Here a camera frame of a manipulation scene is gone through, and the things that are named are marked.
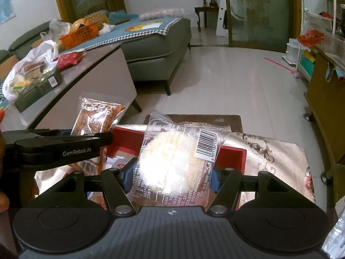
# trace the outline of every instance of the sofa leg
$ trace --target sofa leg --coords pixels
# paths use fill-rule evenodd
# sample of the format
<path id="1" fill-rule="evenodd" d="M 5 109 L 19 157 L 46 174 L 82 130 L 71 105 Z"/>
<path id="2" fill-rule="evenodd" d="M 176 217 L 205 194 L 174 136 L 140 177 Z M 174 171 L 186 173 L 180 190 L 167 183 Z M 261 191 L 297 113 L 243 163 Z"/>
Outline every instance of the sofa leg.
<path id="1" fill-rule="evenodd" d="M 167 95 L 171 95 L 169 80 L 163 81 L 163 84 Z"/>
<path id="2" fill-rule="evenodd" d="M 142 111 L 140 105 L 138 104 L 138 102 L 137 102 L 135 99 L 132 101 L 131 105 L 132 105 L 138 112 L 141 112 L 141 111 Z"/>

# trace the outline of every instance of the cabinet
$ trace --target cabinet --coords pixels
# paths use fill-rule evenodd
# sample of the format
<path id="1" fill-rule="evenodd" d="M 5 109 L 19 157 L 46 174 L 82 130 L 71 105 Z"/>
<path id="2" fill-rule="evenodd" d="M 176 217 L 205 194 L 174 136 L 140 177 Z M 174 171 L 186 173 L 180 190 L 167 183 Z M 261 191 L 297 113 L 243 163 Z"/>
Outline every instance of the cabinet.
<path id="1" fill-rule="evenodd" d="M 339 81 L 334 71 L 336 63 L 316 49 L 313 75 L 304 96 L 327 146 L 331 169 L 326 176 L 333 177 L 337 202 L 345 195 L 345 82 Z"/>

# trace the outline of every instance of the patterned tablecloth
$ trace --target patterned tablecloth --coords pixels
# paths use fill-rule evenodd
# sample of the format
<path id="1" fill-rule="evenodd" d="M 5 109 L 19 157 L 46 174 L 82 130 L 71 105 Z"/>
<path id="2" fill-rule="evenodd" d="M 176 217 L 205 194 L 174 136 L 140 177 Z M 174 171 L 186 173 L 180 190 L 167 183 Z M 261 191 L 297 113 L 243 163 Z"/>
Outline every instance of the patterned tablecloth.
<path id="1" fill-rule="evenodd" d="M 147 127 L 147 125 L 118 126 L 140 131 L 145 131 Z M 231 133 L 224 145 L 247 150 L 245 175 L 257 176 L 259 171 L 269 171 L 306 198 L 315 202 L 307 156 L 304 149 L 297 144 L 256 135 Z M 58 182 L 63 175 L 64 173 L 60 169 L 38 172 L 35 178 L 40 192 Z M 243 193 L 241 203 L 243 204 L 253 198 L 254 193 Z"/>

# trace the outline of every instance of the screw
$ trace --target screw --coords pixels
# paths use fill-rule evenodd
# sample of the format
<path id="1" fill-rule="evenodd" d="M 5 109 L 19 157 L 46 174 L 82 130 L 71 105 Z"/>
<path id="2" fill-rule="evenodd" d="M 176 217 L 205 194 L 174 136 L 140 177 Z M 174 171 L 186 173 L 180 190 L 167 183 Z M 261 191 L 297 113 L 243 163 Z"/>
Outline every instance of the screw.
<path id="1" fill-rule="evenodd" d="M 223 214 L 225 213 L 228 209 L 223 206 L 223 205 L 214 205 L 210 208 L 210 210 L 215 213 L 215 214 Z"/>
<path id="2" fill-rule="evenodd" d="M 132 208 L 129 205 L 123 204 L 123 205 L 119 205 L 118 207 L 116 207 L 115 211 L 118 214 L 128 214 L 132 211 Z"/>

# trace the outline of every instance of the barcode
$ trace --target barcode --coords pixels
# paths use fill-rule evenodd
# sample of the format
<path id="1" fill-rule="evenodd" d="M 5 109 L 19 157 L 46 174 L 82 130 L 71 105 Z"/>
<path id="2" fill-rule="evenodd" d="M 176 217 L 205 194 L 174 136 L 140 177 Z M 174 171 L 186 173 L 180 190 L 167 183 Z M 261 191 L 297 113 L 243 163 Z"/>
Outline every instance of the barcode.
<path id="1" fill-rule="evenodd" d="M 97 166 L 88 161 L 79 162 L 82 170 L 91 175 L 97 175 Z"/>
<path id="2" fill-rule="evenodd" d="M 49 81 L 49 83 L 50 83 L 52 88 L 55 87 L 58 84 L 58 82 L 55 80 L 55 77 L 50 77 L 48 79 L 48 81 Z"/>
<path id="3" fill-rule="evenodd" d="M 200 130 L 194 157 L 214 162 L 217 154 L 218 133 L 210 130 Z"/>

